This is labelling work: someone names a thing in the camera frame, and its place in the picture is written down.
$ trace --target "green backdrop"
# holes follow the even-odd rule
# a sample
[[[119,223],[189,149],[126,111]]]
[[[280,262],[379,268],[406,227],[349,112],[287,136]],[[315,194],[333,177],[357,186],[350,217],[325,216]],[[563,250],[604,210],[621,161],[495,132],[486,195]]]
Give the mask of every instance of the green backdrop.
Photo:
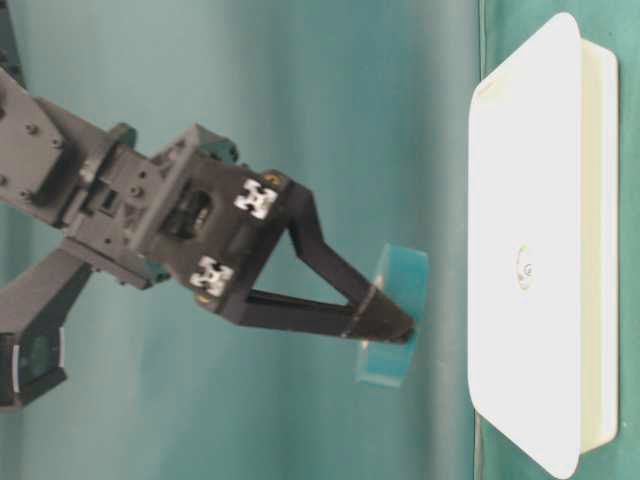
[[[489,73],[553,14],[572,13],[582,36],[610,48],[620,75],[620,424],[612,443],[584,455],[575,479],[635,479],[640,472],[640,3],[633,0],[481,0],[482,71]],[[477,479],[552,478],[483,422]]]
[[[425,332],[400,390],[353,382],[355,345],[242,329],[175,284],[96,275],[67,322],[70,380],[0,416],[3,479],[463,479],[466,117],[472,0],[10,2],[29,89],[151,154],[193,122],[316,192],[326,237],[371,273],[429,251]],[[60,239],[0,210],[9,281]],[[287,242],[261,286],[335,299]]]

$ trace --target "teal fabric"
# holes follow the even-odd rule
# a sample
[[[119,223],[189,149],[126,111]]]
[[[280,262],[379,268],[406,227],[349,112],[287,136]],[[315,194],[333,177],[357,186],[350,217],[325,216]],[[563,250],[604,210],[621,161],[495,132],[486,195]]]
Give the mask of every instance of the teal fabric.
[[[10,2],[30,90],[151,154],[193,122],[316,193],[327,240],[366,274],[385,243],[429,252],[405,385],[354,382],[354,342],[242,329],[175,283],[91,279],[67,321],[70,380],[0,416],[11,480],[464,479],[466,117],[475,1]],[[58,232],[0,210],[2,279]],[[260,286],[336,295],[286,241]]]
[[[635,1],[481,1],[483,72],[489,73],[553,14],[568,11],[582,36],[613,50],[620,74],[620,424],[610,444],[583,455],[575,479],[632,479],[640,471],[640,4]],[[486,422],[478,478],[551,478]]]

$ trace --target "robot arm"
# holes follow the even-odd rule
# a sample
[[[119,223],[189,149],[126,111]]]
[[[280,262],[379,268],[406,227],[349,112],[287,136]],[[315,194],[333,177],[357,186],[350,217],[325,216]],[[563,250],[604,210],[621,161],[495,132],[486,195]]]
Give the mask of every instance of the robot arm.
[[[413,320],[324,241],[312,193],[238,165],[230,140],[195,125],[158,154],[105,132],[0,69],[0,198],[59,228],[60,247],[0,291],[0,406],[65,378],[62,324],[91,271],[146,289],[174,277],[238,325],[405,342]],[[347,299],[254,290],[285,231],[298,257]]]

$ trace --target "screw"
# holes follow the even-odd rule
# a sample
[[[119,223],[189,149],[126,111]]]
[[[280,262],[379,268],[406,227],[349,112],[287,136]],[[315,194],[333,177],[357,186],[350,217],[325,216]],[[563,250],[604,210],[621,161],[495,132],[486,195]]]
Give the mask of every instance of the screw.
[[[142,190],[142,188],[140,188],[140,187],[139,187],[139,186],[137,186],[137,185],[136,185],[135,187],[131,187],[131,188],[129,189],[129,194],[130,194],[132,197],[141,197],[143,193],[144,193],[144,190]]]
[[[196,297],[196,300],[200,303],[204,303],[204,304],[211,303],[211,299],[205,297],[204,295],[195,295],[195,297]]]
[[[274,184],[275,186],[280,185],[280,182],[282,182],[282,179],[276,175],[275,173],[267,173],[264,176],[264,179],[268,182],[271,182],[272,184]]]
[[[25,203],[31,203],[33,201],[33,194],[29,190],[20,190],[19,195]]]

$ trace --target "translucent blue block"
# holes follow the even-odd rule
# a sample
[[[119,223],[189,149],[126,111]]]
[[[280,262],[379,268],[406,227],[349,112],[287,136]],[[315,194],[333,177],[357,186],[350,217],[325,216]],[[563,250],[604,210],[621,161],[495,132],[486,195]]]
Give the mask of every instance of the translucent blue block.
[[[378,261],[374,283],[415,321],[406,344],[362,341],[358,346],[356,380],[399,387],[409,370],[420,335],[427,300],[429,259],[424,252],[387,245]]]

